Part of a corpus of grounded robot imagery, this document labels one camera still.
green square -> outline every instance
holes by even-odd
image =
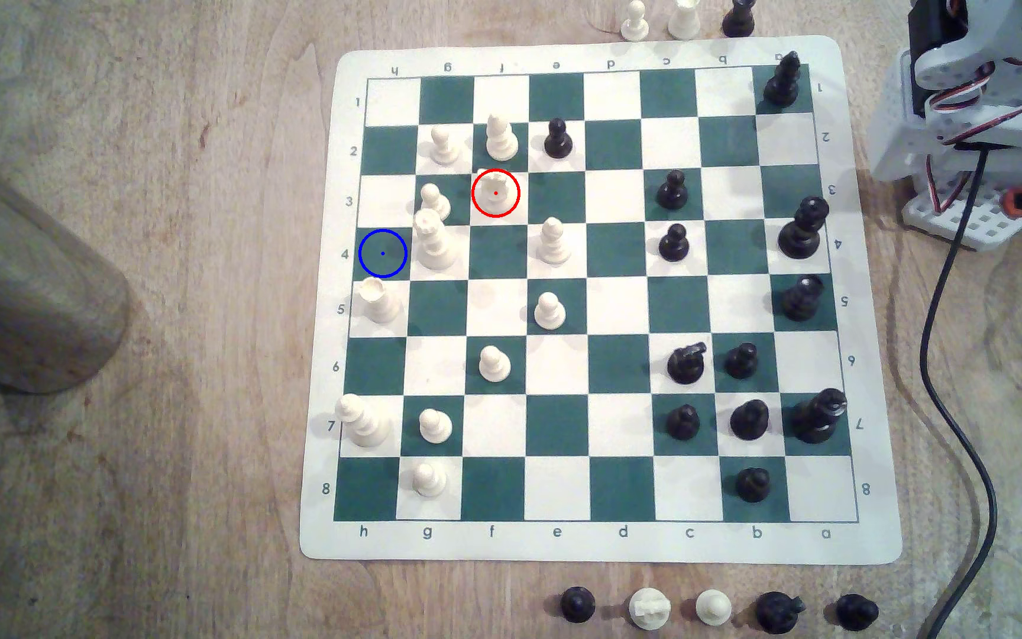
[[[590,277],[645,274],[645,224],[586,225],[586,272]]]
[[[558,328],[547,330],[535,323],[535,305],[539,295],[550,291],[559,298],[566,310],[566,321]],[[527,281],[527,334],[529,335],[575,335],[586,332],[586,278],[573,280],[528,280]]]
[[[736,475],[744,468],[763,468],[772,475],[772,492],[762,501],[749,503],[736,495]],[[787,523],[787,462],[782,457],[719,458],[719,492],[724,520],[737,523]]]
[[[850,422],[849,416],[843,413],[835,424],[835,433],[825,443],[805,443],[795,437],[794,429],[790,427],[791,415],[795,414],[795,407],[802,401],[810,400],[814,393],[791,393],[779,396],[780,406],[783,409],[784,418],[784,443],[787,455],[790,456],[826,456],[850,454]]]
[[[648,393],[648,335],[589,335],[591,393]]]
[[[471,122],[474,101],[471,77],[420,79],[420,124]]]
[[[357,242],[359,260],[353,267],[356,281],[360,282],[370,275],[381,280],[409,279],[412,228],[358,228]]]
[[[585,395],[527,396],[527,455],[589,455]]]
[[[707,277],[650,277],[648,285],[651,333],[707,333]]]
[[[669,435],[666,419],[682,405],[696,408],[701,418],[701,429],[696,437],[682,442]],[[654,455],[718,455],[716,450],[716,400],[704,395],[654,395],[653,396],[653,454]]]
[[[522,520],[522,457],[463,458],[460,520]]]
[[[489,382],[479,374],[479,352],[494,346],[511,360],[511,374],[502,382]],[[464,361],[464,392],[468,395],[523,395],[527,392],[527,338],[516,336],[468,336],[467,359]]]
[[[613,120],[586,124],[586,169],[642,167],[642,122]]]
[[[837,330],[838,318],[835,316],[835,282],[827,273],[816,273],[822,280],[822,298],[819,298],[819,311],[805,322],[796,322],[784,315],[783,299],[786,291],[802,275],[772,276],[772,309],[776,315],[776,330]]]
[[[653,458],[589,458],[589,518],[595,521],[655,520]]]
[[[763,179],[763,216],[794,217],[805,196],[822,196],[819,165],[759,167]]]
[[[708,275],[768,272],[768,236],[763,221],[708,221],[704,223],[704,239],[708,249]]]
[[[557,217],[566,224],[586,222],[586,174],[580,171],[531,173],[527,177],[527,222]]]
[[[472,226],[468,275],[473,280],[527,276],[527,226]]]
[[[409,175],[417,171],[416,126],[367,126],[362,175]]]
[[[755,167],[759,164],[755,116],[717,116],[702,118],[700,122],[704,167]]]
[[[409,283],[410,335],[468,333],[468,281]]]
[[[337,460],[334,521],[388,521],[397,518],[398,457],[342,457]]]
[[[738,380],[726,373],[724,360],[729,351],[744,341],[755,345],[757,364],[752,376]],[[717,393],[779,393],[775,333],[715,333],[712,335],[712,364]]]
[[[660,189],[660,185],[665,183],[669,172],[661,168],[645,172],[645,219],[649,222],[670,220],[686,222],[704,219],[701,170],[699,168],[682,168],[680,171],[685,174],[685,187],[689,189],[689,200],[678,210],[664,209],[656,202],[656,192]]]
[[[583,120],[583,74],[545,73],[530,77],[530,121]]]
[[[350,337],[344,393],[405,395],[405,338]]]
[[[434,408],[452,419],[452,435],[428,443],[420,435],[420,413]],[[404,457],[459,457],[463,455],[463,396],[405,397],[401,413],[401,455]]]
[[[695,118],[695,71],[652,70],[641,73],[642,118]]]

black cable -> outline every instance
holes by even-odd
[[[976,201],[976,191],[980,190],[980,182],[985,175],[986,159],[987,149],[983,149],[980,151],[979,159],[976,159],[976,172],[972,176],[972,186],[969,187],[969,196],[964,200],[961,224],[957,227],[957,235],[953,237],[953,245],[949,246],[948,256],[944,258],[944,267],[940,271],[940,276],[937,277],[937,287],[933,289],[933,298],[929,301],[929,315],[926,317],[926,326],[921,331],[921,383],[926,386],[929,400],[932,400],[933,406],[937,407],[937,412],[940,413],[941,417],[944,417],[944,423],[948,424],[948,428],[951,428],[953,435],[957,436],[958,441],[961,442],[961,446],[964,447],[965,453],[972,459],[972,465],[976,467],[977,472],[980,472],[980,481],[985,485],[985,495],[987,497],[987,530],[985,532],[985,539],[980,544],[980,550],[976,552],[976,557],[972,560],[972,564],[969,565],[969,569],[964,573],[964,577],[961,578],[957,589],[953,590],[953,594],[949,595],[948,599],[940,607],[937,617],[933,619],[932,625],[929,627],[929,632],[926,634],[928,639],[933,639],[940,633],[941,627],[944,627],[944,620],[951,613],[953,608],[957,607],[957,603],[964,595],[964,591],[969,589],[972,580],[976,577],[977,573],[980,573],[980,567],[985,564],[987,552],[992,548],[993,540],[996,539],[996,519],[998,516],[996,489],[992,488],[992,480],[987,474],[985,463],[980,460],[979,455],[976,455],[976,449],[972,447],[972,443],[964,435],[961,426],[958,426],[957,419],[954,419],[948,409],[944,407],[944,402],[940,400],[940,396],[937,395],[937,389],[933,387],[932,380],[929,378],[929,337],[932,334],[933,320],[937,317],[937,306],[940,304],[941,293],[944,292],[944,282],[948,279],[948,274],[953,269],[953,260],[957,258],[957,253],[961,249],[961,241],[964,239],[964,231],[969,227],[969,216],[972,214],[972,208]]]

white chess piece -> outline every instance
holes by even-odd
[[[506,162],[519,152],[519,139],[501,115],[487,116],[487,154],[495,162]]]
[[[445,222],[435,211],[422,209],[417,212],[412,227],[420,244],[417,259],[426,269],[444,270],[456,261],[458,246],[445,229]]]
[[[489,382],[502,382],[511,374],[511,358],[494,346],[479,352],[479,374]]]
[[[543,221],[540,232],[539,258],[547,264],[558,266],[570,258],[570,245],[562,239],[562,222],[556,217]]]
[[[379,277],[366,277],[358,286],[358,295],[364,302],[366,317],[378,324],[388,324],[401,313],[401,300],[385,287]]]
[[[645,21],[645,2],[634,0],[625,7],[625,21],[621,22],[621,36],[631,42],[641,42],[649,35]]]
[[[731,600],[718,590],[705,590],[696,597],[696,617],[709,626],[719,626],[731,619]]]
[[[427,443],[445,443],[452,436],[452,417],[434,408],[420,412],[420,437]]]
[[[378,418],[364,400],[353,394],[337,400],[333,411],[341,420],[341,427],[349,435],[350,442],[362,448],[379,446],[391,429],[387,419]]]
[[[566,321],[566,307],[559,302],[559,295],[547,291],[539,295],[535,305],[535,323],[547,330],[553,330]]]
[[[460,145],[452,141],[452,136],[448,132],[447,126],[437,124],[433,126],[433,162],[447,167],[456,162],[460,156]]]

black chess piece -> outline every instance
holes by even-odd
[[[802,599],[794,599],[782,592],[764,592],[755,600],[755,621],[769,634],[791,632],[798,623],[798,614],[806,609]]]
[[[566,133],[566,122],[561,118],[551,121],[548,126],[551,133],[543,140],[543,150],[554,159],[562,159],[575,149],[575,141]]]
[[[680,262],[689,255],[689,238],[685,235],[687,230],[684,224],[673,224],[669,226],[669,231],[660,238],[658,250],[660,257],[669,262]]]
[[[791,51],[776,65],[776,74],[763,85],[763,99],[779,108],[787,108],[798,99],[798,53]]]
[[[689,200],[689,189],[685,186],[685,173],[676,168],[664,176],[664,184],[656,190],[656,203],[664,209],[678,210]]]
[[[708,347],[703,341],[673,350],[669,356],[669,376],[678,384],[690,384],[704,373],[704,353]]]
[[[770,412],[762,400],[747,400],[731,412],[731,431],[745,442],[763,437],[768,431]]]
[[[827,222],[831,206],[820,196],[805,196],[795,220],[779,230],[779,250],[791,259],[806,259],[819,250],[819,228]]]
[[[838,626],[850,632],[864,631],[878,621],[878,603],[862,595],[849,593],[842,595],[835,603],[835,614],[838,615]]]
[[[752,17],[754,5],[755,0],[731,0],[731,11],[725,13],[719,31],[727,37],[751,36],[755,31],[755,18]]]
[[[819,298],[825,286],[818,275],[799,275],[779,298],[780,309],[791,322],[806,322],[819,311]]]
[[[562,593],[559,603],[562,618],[570,623],[583,623],[594,617],[594,593],[582,586],[572,586]]]
[[[836,387],[824,389],[801,401],[791,412],[791,430],[805,443],[823,443],[835,433],[835,424],[846,413],[846,395]]]

white pawn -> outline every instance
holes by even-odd
[[[547,330],[553,330],[566,321],[566,307],[559,302],[559,295],[547,291],[539,295],[535,305],[535,323]]]
[[[543,221],[540,233],[539,258],[547,264],[558,266],[570,258],[570,246],[562,239],[562,222],[556,217]]]
[[[445,443],[452,436],[452,417],[434,408],[420,412],[420,437],[427,443]]]
[[[511,358],[494,346],[479,352],[479,374],[489,382],[502,382],[511,374]]]
[[[487,116],[487,154],[495,162],[506,162],[519,152],[519,139],[503,116]]]
[[[621,36],[631,42],[641,42],[649,35],[649,22],[645,21],[645,3],[634,0],[625,7],[625,21],[621,22]]]

